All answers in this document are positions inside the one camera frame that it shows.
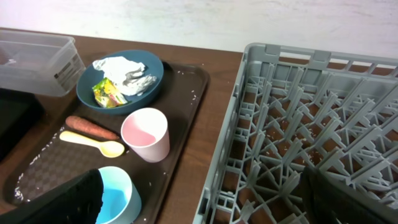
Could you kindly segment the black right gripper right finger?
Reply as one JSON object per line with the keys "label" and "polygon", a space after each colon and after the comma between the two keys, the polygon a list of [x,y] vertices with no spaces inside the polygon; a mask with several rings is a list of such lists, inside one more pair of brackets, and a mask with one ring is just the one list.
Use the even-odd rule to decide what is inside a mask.
{"label": "black right gripper right finger", "polygon": [[310,223],[397,223],[397,210],[327,177],[316,168],[305,167],[299,185]]}

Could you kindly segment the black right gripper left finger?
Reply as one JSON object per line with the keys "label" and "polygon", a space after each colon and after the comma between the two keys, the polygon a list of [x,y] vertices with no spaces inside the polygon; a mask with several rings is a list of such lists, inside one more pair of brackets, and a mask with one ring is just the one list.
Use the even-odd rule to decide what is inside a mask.
{"label": "black right gripper left finger", "polygon": [[95,223],[103,205],[104,184],[92,169],[1,215],[1,224]]}

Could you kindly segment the light blue plastic cup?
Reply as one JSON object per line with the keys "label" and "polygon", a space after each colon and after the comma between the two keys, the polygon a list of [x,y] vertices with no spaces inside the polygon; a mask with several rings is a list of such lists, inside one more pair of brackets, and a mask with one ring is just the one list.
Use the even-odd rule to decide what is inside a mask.
{"label": "light blue plastic cup", "polygon": [[106,166],[98,170],[104,190],[103,204],[96,223],[133,223],[141,212],[142,200],[129,174],[115,166]]}

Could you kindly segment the yellow green snack wrapper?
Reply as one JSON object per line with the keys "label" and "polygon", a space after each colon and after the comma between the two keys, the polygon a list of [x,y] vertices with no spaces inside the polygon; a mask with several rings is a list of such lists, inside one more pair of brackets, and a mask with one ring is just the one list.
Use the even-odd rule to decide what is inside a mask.
{"label": "yellow green snack wrapper", "polygon": [[92,90],[97,104],[102,108],[115,108],[128,103],[128,100],[108,78],[103,78]]}

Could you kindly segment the white tissue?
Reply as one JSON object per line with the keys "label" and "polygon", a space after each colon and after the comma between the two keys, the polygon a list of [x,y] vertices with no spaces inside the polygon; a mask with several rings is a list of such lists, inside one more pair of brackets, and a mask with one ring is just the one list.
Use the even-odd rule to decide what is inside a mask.
{"label": "white tissue", "polygon": [[140,96],[148,90],[158,78],[144,72],[147,66],[142,62],[128,60],[125,57],[107,57],[93,62],[93,68],[104,73],[114,86],[125,96]]}

